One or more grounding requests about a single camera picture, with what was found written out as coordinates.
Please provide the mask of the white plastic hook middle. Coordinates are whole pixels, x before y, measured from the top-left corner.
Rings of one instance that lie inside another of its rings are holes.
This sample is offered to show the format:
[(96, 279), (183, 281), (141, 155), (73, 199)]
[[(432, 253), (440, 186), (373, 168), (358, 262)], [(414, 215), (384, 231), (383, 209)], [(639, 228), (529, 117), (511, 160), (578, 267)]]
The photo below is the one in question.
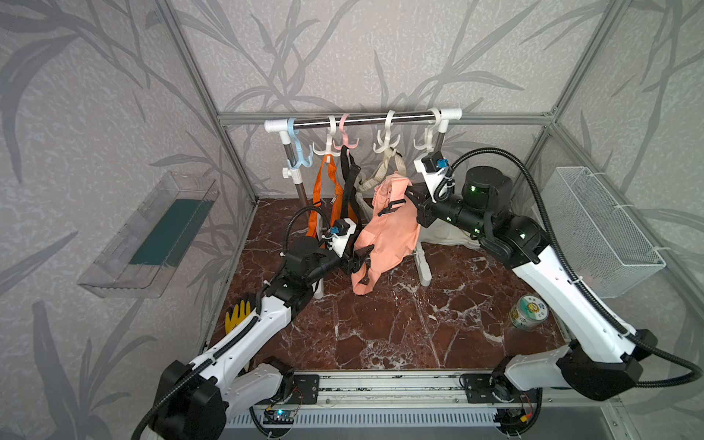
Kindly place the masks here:
[(401, 141), (400, 135), (392, 139), (392, 121), (394, 116), (395, 111), (389, 110), (384, 120), (383, 130), (377, 131), (377, 140), (372, 146), (372, 150), (377, 154), (396, 149)]

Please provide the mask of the orange crescent bag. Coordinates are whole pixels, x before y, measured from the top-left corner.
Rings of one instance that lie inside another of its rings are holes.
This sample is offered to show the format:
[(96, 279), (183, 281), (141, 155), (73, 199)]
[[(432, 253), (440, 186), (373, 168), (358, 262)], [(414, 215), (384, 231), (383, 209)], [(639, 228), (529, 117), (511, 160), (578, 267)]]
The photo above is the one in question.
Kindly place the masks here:
[(306, 236), (317, 238), (322, 227), (333, 227), (335, 221), (343, 218), (343, 208), (348, 209), (347, 218), (359, 223), (359, 216), (353, 211), (351, 203), (343, 202), (344, 184), (337, 179), (337, 165), (332, 155), (324, 156), (313, 186), (312, 205), (326, 212), (328, 220), (322, 220), (317, 212), (308, 212), (308, 229)]

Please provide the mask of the white plastic hook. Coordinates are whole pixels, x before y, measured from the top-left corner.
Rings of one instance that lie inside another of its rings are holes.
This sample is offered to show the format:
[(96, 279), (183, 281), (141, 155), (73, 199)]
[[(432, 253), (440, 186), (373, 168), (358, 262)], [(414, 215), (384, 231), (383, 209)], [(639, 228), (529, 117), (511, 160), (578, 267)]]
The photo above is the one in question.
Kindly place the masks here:
[(412, 143), (416, 150), (421, 150), (425, 152), (433, 151), (435, 148), (434, 143), (434, 131), (439, 128), (442, 122), (442, 116), (439, 109), (433, 107), (429, 111), (433, 114), (434, 119), (429, 122), (428, 126), (423, 130), (423, 141), (417, 142), (416, 140)]
[(332, 159), (340, 156), (341, 148), (337, 148), (334, 144), (334, 137), (337, 134), (337, 119), (332, 115), (327, 117), (329, 128), (326, 133), (326, 142), (324, 143), (324, 149), (319, 150), (315, 144), (311, 145), (311, 150), (313, 154), (322, 158), (322, 161), (330, 163)]
[(377, 140), (372, 146), (372, 150), (377, 154), (396, 149), (401, 141), (400, 135), (392, 139), (392, 121), (394, 116), (395, 111), (389, 110), (384, 120), (383, 130), (377, 131)]

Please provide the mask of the white plastic hook right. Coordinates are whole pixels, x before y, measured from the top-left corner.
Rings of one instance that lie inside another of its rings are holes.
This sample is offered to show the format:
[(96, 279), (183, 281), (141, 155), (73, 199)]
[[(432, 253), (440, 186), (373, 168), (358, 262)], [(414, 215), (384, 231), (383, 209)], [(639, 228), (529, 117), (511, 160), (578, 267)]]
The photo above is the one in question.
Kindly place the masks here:
[(435, 148), (434, 143), (434, 131), (439, 128), (442, 122), (442, 116), (439, 109), (433, 107), (429, 111), (433, 114), (434, 119), (429, 122), (428, 126), (423, 130), (423, 141), (417, 142), (416, 140), (412, 143), (416, 150), (421, 150), (425, 152), (433, 151)]

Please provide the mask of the pink bag with braided strap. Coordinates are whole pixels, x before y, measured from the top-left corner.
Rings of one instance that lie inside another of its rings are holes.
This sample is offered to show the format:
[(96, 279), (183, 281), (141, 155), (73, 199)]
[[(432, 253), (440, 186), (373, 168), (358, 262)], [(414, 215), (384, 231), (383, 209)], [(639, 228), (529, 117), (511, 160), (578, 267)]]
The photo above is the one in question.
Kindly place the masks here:
[(421, 226), (417, 208), (406, 195), (411, 185), (407, 177), (394, 173), (376, 187), (372, 219), (355, 243), (355, 251), (359, 252), (372, 246), (361, 268), (351, 275), (355, 295), (372, 293), (381, 275), (414, 251)]

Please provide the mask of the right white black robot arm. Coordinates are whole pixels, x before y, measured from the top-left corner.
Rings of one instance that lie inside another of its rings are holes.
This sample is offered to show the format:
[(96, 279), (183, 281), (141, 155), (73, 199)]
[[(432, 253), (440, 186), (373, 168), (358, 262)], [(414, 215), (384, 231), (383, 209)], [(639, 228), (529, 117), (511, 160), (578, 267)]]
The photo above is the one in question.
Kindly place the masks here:
[[(469, 169), (462, 192), (454, 192), (459, 166), (483, 154), (504, 157), (521, 172), (535, 199), (538, 221), (512, 213), (513, 181), (496, 168)], [(419, 156), (414, 167), (423, 181), (406, 195), (416, 206), (418, 223), (429, 227), (441, 220), (468, 233), (526, 282), (573, 335), (554, 350), (506, 357), (493, 372), (496, 387), (571, 389), (601, 402), (633, 388), (670, 388), (702, 378), (700, 366), (657, 348), (652, 332), (627, 324), (579, 278), (557, 241), (535, 179), (511, 152), (477, 148), (449, 162), (437, 150)]]

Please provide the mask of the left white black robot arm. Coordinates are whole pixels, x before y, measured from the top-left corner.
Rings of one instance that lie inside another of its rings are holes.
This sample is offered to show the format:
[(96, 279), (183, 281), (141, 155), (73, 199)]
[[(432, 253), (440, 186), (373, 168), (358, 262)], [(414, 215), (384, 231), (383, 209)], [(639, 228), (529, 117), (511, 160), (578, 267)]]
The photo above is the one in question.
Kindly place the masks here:
[(285, 239), (280, 266), (256, 293), (252, 312), (191, 362), (174, 361), (165, 368), (154, 404), (132, 438), (150, 433), (159, 439), (218, 439), (233, 417), (286, 397), (284, 366), (245, 368), (308, 306), (326, 275), (360, 268), (363, 258), (353, 250), (358, 236), (357, 223), (341, 218), (329, 223), (320, 238)]

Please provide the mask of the black bag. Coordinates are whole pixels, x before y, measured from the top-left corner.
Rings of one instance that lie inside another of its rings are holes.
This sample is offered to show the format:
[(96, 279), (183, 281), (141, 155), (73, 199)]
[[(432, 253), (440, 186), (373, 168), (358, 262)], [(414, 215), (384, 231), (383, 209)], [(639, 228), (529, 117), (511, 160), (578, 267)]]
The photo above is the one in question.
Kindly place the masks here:
[(344, 183), (341, 185), (342, 194), (337, 195), (333, 201), (333, 221), (350, 218), (357, 223), (358, 228), (366, 227), (370, 222), (373, 209), (359, 190), (362, 170), (355, 163), (348, 147), (343, 147), (341, 150), (340, 165)]

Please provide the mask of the yellow black work glove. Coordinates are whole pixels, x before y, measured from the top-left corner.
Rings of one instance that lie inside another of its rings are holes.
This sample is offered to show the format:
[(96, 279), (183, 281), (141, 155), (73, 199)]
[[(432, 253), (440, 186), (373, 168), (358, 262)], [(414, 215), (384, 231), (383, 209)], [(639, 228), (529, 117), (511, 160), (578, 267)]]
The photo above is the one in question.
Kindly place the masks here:
[(225, 333), (230, 334), (237, 326), (242, 324), (247, 317), (256, 309), (256, 301), (251, 299), (241, 299), (234, 305), (229, 306), (225, 312)]

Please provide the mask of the cream crescent bag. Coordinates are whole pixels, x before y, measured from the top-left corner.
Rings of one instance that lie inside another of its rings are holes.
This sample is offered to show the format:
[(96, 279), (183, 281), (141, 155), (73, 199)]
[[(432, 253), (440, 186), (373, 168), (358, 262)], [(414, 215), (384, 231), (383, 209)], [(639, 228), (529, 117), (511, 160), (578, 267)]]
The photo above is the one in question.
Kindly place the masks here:
[(365, 193), (381, 184), (389, 175), (391, 164), (395, 167), (395, 172), (403, 177), (407, 176), (407, 168), (403, 159), (403, 155), (393, 148), (385, 150), (382, 154), (381, 162), (370, 177), (366, 177), (363, 172), (357, 176), (355, 189), (358, 192)]

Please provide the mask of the cream bag with brown-striped strap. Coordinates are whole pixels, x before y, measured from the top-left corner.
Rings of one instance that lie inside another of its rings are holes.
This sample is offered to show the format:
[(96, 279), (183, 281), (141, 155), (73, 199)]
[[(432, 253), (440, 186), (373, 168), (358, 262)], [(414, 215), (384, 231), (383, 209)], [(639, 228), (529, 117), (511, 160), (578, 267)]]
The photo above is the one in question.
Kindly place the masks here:
[(463, 246), (474, 250), (480, 248), (478, 240), (471, 238), (468, 232), (438, 219), (430, 227), (422, 227), (419, 240), (442, 246)]

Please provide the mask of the pink plastic hook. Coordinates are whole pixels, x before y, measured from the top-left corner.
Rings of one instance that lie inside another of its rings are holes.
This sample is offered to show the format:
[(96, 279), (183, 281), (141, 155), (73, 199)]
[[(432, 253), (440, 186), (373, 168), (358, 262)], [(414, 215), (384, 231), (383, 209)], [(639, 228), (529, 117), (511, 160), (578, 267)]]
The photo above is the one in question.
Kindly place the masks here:
[(341, 135), (341, 142), (336, 143), (333, 141), (333, 147), (336, 150), (344, 150), (344, 148), (347, 148), (349, 150), (355, 150), (359, 146), (359, 139), (357, 139), (355, 142), (350, 141), (350, 137), (348, 135), (348, 132), (346, 130), (346, 122), (348, 122), (348, 118), (350, 117), (350, 114), (344, 114), (342, 115), (339, 125), (338, 125), (338, 131)]

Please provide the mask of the white and steel clothes rack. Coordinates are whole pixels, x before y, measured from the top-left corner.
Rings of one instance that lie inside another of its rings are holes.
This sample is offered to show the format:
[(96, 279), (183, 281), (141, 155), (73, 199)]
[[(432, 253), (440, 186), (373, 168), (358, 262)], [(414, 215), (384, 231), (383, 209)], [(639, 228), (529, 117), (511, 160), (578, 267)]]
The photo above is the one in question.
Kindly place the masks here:
[[(444, 139), (447, 135), (447, 130), (449, 128), (449, 125), (453, 121), (459, 121), (463, 117), (463, 111), (460, 108), (444, 108), (444, 109), (439, 109), (441, 112), (442, 116), (442, 122), (440, 123), (439, 128), (437, 128), (434, 131), (434, 151), (440, 150)], [(356, 127), (356, 126), (374, 126), (374, 125), (379, 125), (382, 124), (384, 126), (384, 120), (386, 117), (386, 114), (353, 114), (350, 115), (348, 118), (348, 122), (346, 122), (346, 127), (351, 126), (351, 127)], [(337, 119), (337, 128), (339, 125), (339, 121), (342, 117), (342, 115), (333, 115)], [(295, 128), (298, 130), (301, 129), (313, 129), (313, 128), (323, 128), (327, 127), (329, 128), (329, 123), (327, 117), (308, 117), (304, 119), (295, 119)], [(392, 121), (392, 126), (395, 124), (421, 124), (425, 123), (429, 124), (434, 119), (433, 114), (428, 110), (421, 111), (421, 112), (401, 112), (397, 113), (395, 112), (395, 116)], [(301, 172), (301, 169), (304, 167), (299, 168), (298, 170), (292, 170), (289, 167), (289, 160), (294, 160), (295, 159), (295, 148), (292, 145), (292, 142), (289, 139), (289, 136), (286, 133), (286, 127), (287, 127), (287, 118), (282, 118), (282, 119), (270, 119), (264, 122), (264, 128), (268, 133), (276, 133), (280, 136), (280, 140), (282, 141), (282, 145), (284, 147), (284, 151), (287, 157), (287, 166), (284, 167), (283, 169), (283, 177), (286, 179), (290, 179), (293, 181), (295, 188), (297, 190), (298, 198), (299, 201), (304, 204), (308, 205), (309, 200), (307, 198), (305, 189), (304, 189), (304, 182), (303, 182), (303, 175)], [(341, 142), (341, 135), (339, 131), (337, 130), (337, 134), (335, 134), (334, 141), (336, 143)]]

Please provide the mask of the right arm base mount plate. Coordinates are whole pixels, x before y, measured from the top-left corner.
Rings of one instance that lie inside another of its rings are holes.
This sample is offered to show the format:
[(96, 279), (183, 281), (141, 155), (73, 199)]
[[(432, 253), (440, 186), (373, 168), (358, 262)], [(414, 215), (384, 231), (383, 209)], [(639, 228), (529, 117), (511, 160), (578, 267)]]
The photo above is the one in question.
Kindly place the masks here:
[(459, 376), (468, 403), (537, 403), (539, 390), (518, 390), (507, 379), (484, 373), (465, 373)]

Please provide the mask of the clear acrylic wall shelf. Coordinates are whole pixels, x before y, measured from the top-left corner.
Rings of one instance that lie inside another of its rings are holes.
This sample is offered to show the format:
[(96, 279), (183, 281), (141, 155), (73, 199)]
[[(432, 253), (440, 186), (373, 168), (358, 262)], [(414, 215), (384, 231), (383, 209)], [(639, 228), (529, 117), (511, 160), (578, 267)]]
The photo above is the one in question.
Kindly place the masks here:
[(161, 297), (219, 196), (215, 178), (166, 172), (78, 285), (103, 299)]

